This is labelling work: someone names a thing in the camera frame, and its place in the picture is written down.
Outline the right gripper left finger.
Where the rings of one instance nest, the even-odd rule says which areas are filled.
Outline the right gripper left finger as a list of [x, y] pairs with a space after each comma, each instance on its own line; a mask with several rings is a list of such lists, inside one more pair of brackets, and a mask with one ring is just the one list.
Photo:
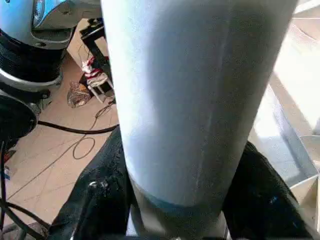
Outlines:
[[116, 127], [77, 178], [53, 220], [49, 240], [104, 240], [127, 231], [132, 185]]

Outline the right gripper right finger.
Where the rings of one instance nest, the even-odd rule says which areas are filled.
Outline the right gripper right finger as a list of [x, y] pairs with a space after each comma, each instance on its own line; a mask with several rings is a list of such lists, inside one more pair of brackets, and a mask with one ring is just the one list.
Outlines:
[[222, 210], [233, 239], [313, 239], [313, 226], [292, 191], [249, 141]]

